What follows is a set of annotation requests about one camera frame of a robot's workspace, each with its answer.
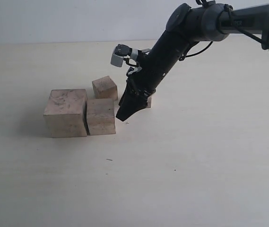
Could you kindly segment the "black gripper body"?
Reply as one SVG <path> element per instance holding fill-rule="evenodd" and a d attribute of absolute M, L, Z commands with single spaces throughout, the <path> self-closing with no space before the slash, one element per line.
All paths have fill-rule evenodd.
<path fill-rule="evenodd" d="M 126 76 L 124 91 L 124 101 L 126 102 L 147 102 L 160 84 L 160 71 L 158 70 L 129 70 Z"/>

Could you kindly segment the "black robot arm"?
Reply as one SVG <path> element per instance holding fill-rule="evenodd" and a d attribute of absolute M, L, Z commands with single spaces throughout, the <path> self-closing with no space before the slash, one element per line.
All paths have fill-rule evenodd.
<path fill-rule="evenodd" d="M 269 3 L 243 9 L 213 0 L 199 0 L 197 4 L 197 8 L 180 5 L 151 49 L 137 50 L 124 44 L 114 48 L 111 64 L 129 66 L 117 119 L 125 121 L 145 109 L 171 68 L 188 58 L 189 50 L 200 42 L 212 44 L 230 34 L 243 34 L 269 52 Z"/>

